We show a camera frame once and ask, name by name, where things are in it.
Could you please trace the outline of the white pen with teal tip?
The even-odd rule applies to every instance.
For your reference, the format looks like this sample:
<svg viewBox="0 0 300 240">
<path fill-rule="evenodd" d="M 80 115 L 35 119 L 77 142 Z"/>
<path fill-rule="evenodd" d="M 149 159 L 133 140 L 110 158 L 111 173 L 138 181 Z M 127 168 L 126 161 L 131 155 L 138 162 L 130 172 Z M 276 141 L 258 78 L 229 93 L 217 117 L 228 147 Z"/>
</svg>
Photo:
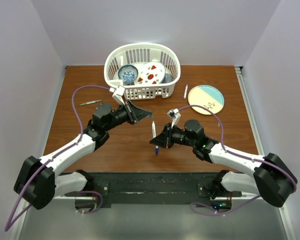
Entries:
<svg viewBox="0 0 300 240">
<path fill-rule="evenodd" d="M 152 129 L 152 137 L 155 138 L 157 136 L 157 133 L 156 133 L 156 124 L 154 120 L 151 123 L 151 129 Z"/>
</svg>

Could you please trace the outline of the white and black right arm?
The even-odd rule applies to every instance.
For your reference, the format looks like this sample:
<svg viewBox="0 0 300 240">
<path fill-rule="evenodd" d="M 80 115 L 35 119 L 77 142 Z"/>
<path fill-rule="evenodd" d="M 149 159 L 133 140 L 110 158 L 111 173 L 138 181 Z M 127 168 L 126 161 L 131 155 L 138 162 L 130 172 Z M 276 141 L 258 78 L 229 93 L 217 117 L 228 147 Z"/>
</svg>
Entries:
<svg viewBox="0 0 300 240">
<path fill-rule="evenodd" d="M 222 170 L 212 180 L 216 196 L 246 192 L 261 196 L 279 208 L 296 191 L 296 177 L 276 154 L 254 155 L 223 146 L 206 136 L 204 128 L 194 119 L 186 121 L 184 128 L 166 124 L 150 144 L 166 149 L 175 144 L 189 146 L 198 159 L 232 168 L 232 171 Z"/>
</svg>

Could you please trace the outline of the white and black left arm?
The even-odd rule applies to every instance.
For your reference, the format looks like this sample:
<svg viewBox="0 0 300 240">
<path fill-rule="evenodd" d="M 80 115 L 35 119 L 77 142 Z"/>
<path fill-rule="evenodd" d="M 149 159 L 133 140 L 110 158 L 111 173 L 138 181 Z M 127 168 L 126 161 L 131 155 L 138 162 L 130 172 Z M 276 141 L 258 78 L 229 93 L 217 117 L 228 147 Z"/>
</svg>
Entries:
<svg viewBox="0 0 300 240">
<path fill-rule="evenodd" d="M 100 103 L 87 127 L 74 140 L 50 154 L 40 158 L 30 156 L 23 162 L 14 191 L 37 210 L 67 193 L 89 196 L 94 190 L 91 175 L 83 170 L 63 175 L 63 171 L 99 149 L 109 139 L 109 130 L 123 123 L 136 124 L 151 114 L 129 100 L 115 110 L 109 103 Z"/>
</svg>

